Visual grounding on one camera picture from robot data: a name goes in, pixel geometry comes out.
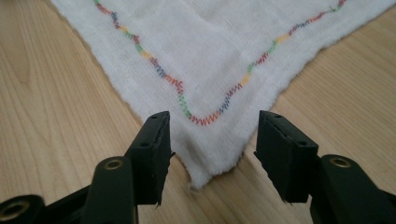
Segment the white cloth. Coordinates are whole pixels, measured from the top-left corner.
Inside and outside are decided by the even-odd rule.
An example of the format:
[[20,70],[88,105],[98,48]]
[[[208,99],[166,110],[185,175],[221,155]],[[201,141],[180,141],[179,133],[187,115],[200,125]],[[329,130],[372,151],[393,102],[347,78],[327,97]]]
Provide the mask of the white cloth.
[[170,111],[172,149],[200,188],[235,166],[259,111],[320,49],[395,0],[52,3],[142,120]]

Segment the white towel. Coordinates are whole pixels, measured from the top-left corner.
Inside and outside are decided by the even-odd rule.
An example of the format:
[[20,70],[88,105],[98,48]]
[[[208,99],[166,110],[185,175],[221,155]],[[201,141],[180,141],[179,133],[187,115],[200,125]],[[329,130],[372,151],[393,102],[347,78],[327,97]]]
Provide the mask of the white towel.
[[395,0],[52,0],[142,120],[171,113],[200,188],[230,170],[304,65]]

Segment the wood grain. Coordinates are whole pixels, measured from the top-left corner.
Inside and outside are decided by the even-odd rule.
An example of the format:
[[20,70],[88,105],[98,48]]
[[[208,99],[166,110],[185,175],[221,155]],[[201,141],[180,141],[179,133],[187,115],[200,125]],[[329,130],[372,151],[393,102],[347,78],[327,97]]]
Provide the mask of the wood grain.
[[[141,121],[50,1],[0,1],[0,202],[46,203],[91,183],[95,165],[122,155]],[[319,145],[357,161],[396,193],[396,7],[321,51],[272,108]],[[173,158],[163,205],[141,223],[310,223],[309,204],[285,204],[254,158],[202,190]]]

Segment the colorful stitching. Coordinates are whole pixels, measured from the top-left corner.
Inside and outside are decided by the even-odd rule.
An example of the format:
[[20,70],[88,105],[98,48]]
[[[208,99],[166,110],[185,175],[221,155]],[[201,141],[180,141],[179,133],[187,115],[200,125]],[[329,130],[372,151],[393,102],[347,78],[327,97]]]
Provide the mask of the colorful stitching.
[[176,87],[177,95],[178,95],[177,98],[178,98],[180,107],[181,107],[182,111],[184,112],[184,114],[186,115],[186,117],[191,122],[193,122],[197,125],[206,126],[208,124],[215,122],[229,108],[230,101],[231,101],[231,98],[233,97],[233,95],[235,93],[237,93],[238,91],[240,91],[249,82],[253,68],[258,66],[259,64],[265,63],[267,58],[274,52],[274,50],[276,50],[276,47],[280,43],[289,39],[299,28],[304,28],[306,25],[320,20],[324,15],[326,15],[328,13],[333,13],[333,12],[338,11],[347,0],[339,0],[336,8],[331,8],[327,11],[319,12],[319,14],[316,17],[308,19],[305,22],[294,25],[286,34],[277,37],[272,42],[271,47],[267,51],[264,52],[264,54],[260,57],[259,60],[255,61],[247,66],[247,72],[244,75],[244,77],[236,85],[234,85],[232,88],[230,88],[226,92],[224,101],[223,101],[223,104],[221,105],[221,107],[218,110],[216,110],[214,113],[212,113],[211,115],[203,117],[202,119],[196,117],[195,115],[193,115],[190,112],[189,107],[186,102],[186,99],[184,97],[183,82],[181,80],[171,77],[170,75],[165,73],[163,68],[158,64],[158,60],[156,58],[154,58],[150,53],[145,51],[143,49],[143,47],[140,45],[139,37],[137,35],[131,34],[128,31],[128,28],[126,28],[125,26],[121,26],[119,24],[117,12],[110,11],[107,8],[103,7],[99,3],[100,0],[93,0],[93,1],[99,10],[101,10],[104,14],[106,14],[112,18],[113,24],[116,27],[116,29],[121,30],[128,38],[130,38],[134,41],[134,47],[136,48],[137,52],[142,57],[144,57],[149,62],[151,62],[151,64],[154,66],[154,69],[157,71],[158,76],[161,78],[164,78],[166,81],[168,81],[171,86]]

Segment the wooden table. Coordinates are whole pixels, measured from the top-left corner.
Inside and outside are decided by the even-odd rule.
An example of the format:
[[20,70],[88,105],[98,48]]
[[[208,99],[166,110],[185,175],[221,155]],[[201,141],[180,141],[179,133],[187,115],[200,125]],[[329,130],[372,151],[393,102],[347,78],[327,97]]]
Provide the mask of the wooden table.
[[[142,122],[49,0],[0,8],[0,202],[33,193],[49,204],[89,185],[96,164],[122,155]],[[352,158],[396,193],[396,7],[321,51],[272,111],[314,139],[320,156]],[[255,141],[200,191],[173,158],[163,205],[140,206],[141,223],[312,222],[309,204],[281,202]]]

